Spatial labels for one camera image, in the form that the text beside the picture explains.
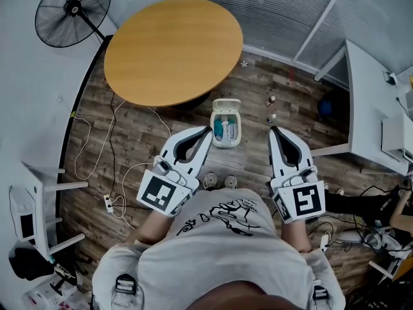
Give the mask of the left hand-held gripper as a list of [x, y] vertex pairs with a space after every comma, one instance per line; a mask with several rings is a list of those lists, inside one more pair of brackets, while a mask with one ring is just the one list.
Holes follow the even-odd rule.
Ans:
[[174, 217], [199, 187], [197, 178], [212, 143], [209, 126], [186, 129], [171, 136], [146, 170], [136, 200], [158, 213]]

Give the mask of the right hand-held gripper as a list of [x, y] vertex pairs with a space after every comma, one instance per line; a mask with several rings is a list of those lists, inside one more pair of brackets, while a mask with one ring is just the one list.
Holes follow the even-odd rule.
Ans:
[[268, 149], [274, 177], [270, 181], [272, 200], [283, 223], [325, 213], [324, 183], [318, 180], [309, 146], [295, 133], [273, 126]]

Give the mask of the white pedal trash bin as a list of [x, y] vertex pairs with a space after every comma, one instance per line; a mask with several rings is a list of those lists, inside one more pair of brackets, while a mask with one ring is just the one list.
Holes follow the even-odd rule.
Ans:
[[213, 144], [222, 149], [228, 149], [232, 147], [237, 147], [241, 142], [241, 133], [242, 133], [242, 125], [241, 125], [241, 116], [239, 113], [239, 109], [241, 108], [241, 101], [239, 99], [230, 99], [230, 98], [221, 98], [215, 99], [212, 103], [212, 114], [210, 116], [210, 126], [214, 133], [214, 121], [220, 119], [221, 121], [226, 121], [228, 119], [232, 119], [237, 123], [237, 139], [232, 142], [227, 142], [218, 140], [214, 135], [212, 142]]

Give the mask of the another person's forearm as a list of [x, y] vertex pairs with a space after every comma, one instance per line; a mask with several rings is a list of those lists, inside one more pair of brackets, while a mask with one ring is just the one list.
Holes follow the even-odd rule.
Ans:
[[408, 232], [411, 237], [413, 237], [413, 216], [403, 214], [403, 209], [411, 195], [412, 191], [406, 191], [404, 193], [398, 201], [389, 222], [391, 227]]

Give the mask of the person's right forearm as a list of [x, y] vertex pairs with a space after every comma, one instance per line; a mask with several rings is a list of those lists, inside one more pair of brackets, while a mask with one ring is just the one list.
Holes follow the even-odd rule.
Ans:
[[281, 239], [299, 253], [309, 253], [312, 251], [312, 246], [307, 236], [306, 223], [303, 220], [283, 223], [281, 226]]

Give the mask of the person's left forearm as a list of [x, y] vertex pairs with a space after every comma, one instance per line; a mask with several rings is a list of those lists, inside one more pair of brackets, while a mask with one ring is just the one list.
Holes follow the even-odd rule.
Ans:
[[154, 245], [160, 242], [168, 233], [174, 219], [152, 211], [146, 220], [125, 239], [124, 243], [134, 244], [140, 242]]

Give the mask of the person's left shoe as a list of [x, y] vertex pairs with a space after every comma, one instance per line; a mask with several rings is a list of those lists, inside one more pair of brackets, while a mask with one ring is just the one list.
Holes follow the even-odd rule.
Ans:
[[208, 172], [205, 174], [203, 179], [203, 188], [206, 191], [212, 191], [217, 189], [217, 176], [213, 172]]

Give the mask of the blue ball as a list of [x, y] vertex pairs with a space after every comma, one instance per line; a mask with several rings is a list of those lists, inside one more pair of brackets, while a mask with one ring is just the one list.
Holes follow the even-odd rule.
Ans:
[[323, 97], [317, 103], [317, 111], [319, 117], [323, 120], [332, 119], [334, 117], [334, 111], [332, 107], [332, 98], [334, 92], [330, 91], [323, 95]]

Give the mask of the white desk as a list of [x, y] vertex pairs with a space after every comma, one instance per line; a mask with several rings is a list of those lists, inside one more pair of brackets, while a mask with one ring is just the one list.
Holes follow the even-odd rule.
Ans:
[[350, 123], [344, 144], [312, 150], [313, 157], [351, 153], [406, 176], [409, 162], [381, 150], [382, 120], [404, 112], [396, 88], [388, 84], [387, 69], [371, 55], [346, 40], [345, 45], [314, 76], [323, 78], [343, 57], [347, 61], [350, 92]]

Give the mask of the white plug adapter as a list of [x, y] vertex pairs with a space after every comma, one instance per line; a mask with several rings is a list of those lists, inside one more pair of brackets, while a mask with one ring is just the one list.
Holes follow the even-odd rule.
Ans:
[[325, 253], [327, 249], [330, 247], [331, 239], [332, 239], [332, 235], [329, 231], [325, 231], [322, 234], [321, 239], [320, 239], [319, 248], [323, 253]]

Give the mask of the round wooden table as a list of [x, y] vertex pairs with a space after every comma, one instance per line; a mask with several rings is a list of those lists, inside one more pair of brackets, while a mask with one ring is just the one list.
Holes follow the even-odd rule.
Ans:
[[218, 86], [237, 64], [243, 33], [224, 7], [166, 0], [127, 19], [106, 50], [105, 77], [125, 101], [169, 107]]

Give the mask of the person's grey t-shirt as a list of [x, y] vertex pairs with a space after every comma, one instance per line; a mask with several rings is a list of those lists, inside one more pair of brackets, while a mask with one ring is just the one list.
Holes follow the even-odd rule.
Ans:
[[[117, 293], [129, 274], [136, 294]], [[220, 285], [247, 282], [304, 310], [344, 310], [345, 297], [320, 250], [299, 253], [276, 234], [271, 213], [249, 189], [199, 191], [154, 245], [120, 243], [92, 279], [101, 310], [185, 310]], [[315, 285], [328, 300], [315, 302]]]

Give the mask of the white side table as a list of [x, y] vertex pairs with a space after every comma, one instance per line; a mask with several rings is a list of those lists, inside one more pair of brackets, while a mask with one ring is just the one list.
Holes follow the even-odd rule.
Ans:
[[17, 185], [13, 185], [11, 186], [11, 188], [25, 188], [35, 200], [35, 220], [37, 234], [34, 239], [26, 242], [33, 241], [35, 250], [37, 250], [44, 259], [52, 263], [53, 255], [74, 245], [77, 242], [80, 242], [81, 240], [84, 240], [85, 235], [83, 233], [80, 233], [66, 241], [57, 243], [56, 245], [49, 245], [48, 230], [63, 221], [61, 217], [53, 218], [50, 220], [46, 218], [46, 212], [52, 203], [50, 201], [50, 196], [60, 191], [85, 188], [88, 186], [88, 182], [79, 181], [70, 183], [58, 183], [57, 180], [54, 180], [53, 178], [64, 174], [64, 169], [31, 167], [23, 162], [20, 163], [18, 172], [19, 180], [17, 182]]

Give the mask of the black metal rack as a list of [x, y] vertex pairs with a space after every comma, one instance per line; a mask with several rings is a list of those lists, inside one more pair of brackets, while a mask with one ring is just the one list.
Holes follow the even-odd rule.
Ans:
[[364, 295], [359, 294], [347, 310], [413, 310], [413, 267], [398, 279], [383, 281]]

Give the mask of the white appliance with black screen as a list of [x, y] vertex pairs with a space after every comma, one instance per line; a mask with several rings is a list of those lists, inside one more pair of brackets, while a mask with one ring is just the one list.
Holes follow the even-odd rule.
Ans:
[[10, 189], [10, 210], [14, 222], [15, 233], [21, 242], [35, 238], [35, 200], [23, 187]]

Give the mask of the black floor fan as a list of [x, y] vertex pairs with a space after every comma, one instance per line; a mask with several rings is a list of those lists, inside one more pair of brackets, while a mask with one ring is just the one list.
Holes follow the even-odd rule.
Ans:
[[111, 0], [41, 0], [35, 13], [39, 39], [53, 48], [74, 46], [91, 35], [105, 40], [99, 27]]

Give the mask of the black office chair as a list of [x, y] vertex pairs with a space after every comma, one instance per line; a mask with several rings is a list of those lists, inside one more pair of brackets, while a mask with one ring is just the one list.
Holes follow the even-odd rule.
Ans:
[[9, 257], [9, 262], [15, 275], [28, 281], [57, 273], [60, 279], [56, 284], [50, 283], [50, 287], [60, 296], [63, 295], [61, 287], [64, 283], [77, 286], [76, 273], [88, 274], [88, 271], [83, 271], [80, 268], [79, 263], [92, 263], [90, 258], [87, 260], [79, 258], [70, 249], [62, 250], [53, 255], [52, 258], [52, 263], [50, 263], [33, 248], [15, 248], [14, 255]]

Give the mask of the pile of clear plastic bottles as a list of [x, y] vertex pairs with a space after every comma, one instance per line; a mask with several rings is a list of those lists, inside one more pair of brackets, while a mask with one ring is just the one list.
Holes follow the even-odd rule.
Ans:
[[21, 299], [26, 310], [90, 310], [90, 299], [77, 287], [63, 285], [61, 293], [46, 282], [26, 292]]

